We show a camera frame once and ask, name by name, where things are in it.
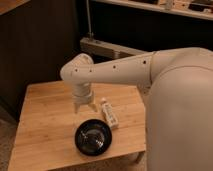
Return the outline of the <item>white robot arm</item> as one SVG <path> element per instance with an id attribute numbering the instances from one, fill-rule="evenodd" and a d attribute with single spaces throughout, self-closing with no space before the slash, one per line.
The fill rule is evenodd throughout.
<path id="1" fill-rule="evenodd" d="M 213 51 L 188 47 L 95 64 L 81 53 L 60 71 L 74 104 L 93 83 L 135 85 L 146 112 L 147 171 L 213 171 Z"/>

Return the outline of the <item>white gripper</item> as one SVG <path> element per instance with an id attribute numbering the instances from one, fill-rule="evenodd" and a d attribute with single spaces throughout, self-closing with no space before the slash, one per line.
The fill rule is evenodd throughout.
<path id="1" fill-rule="evenodd" d="M 74 104 L 74 113 L 77 114 L 80 108 L 80 105 L 89 104 L 89 107 L 97 112 L 97 106 L 93 101 L 93 91 L 91 89 L 90 83 L 73 85 L 73 99 L 76 104 Z"/>

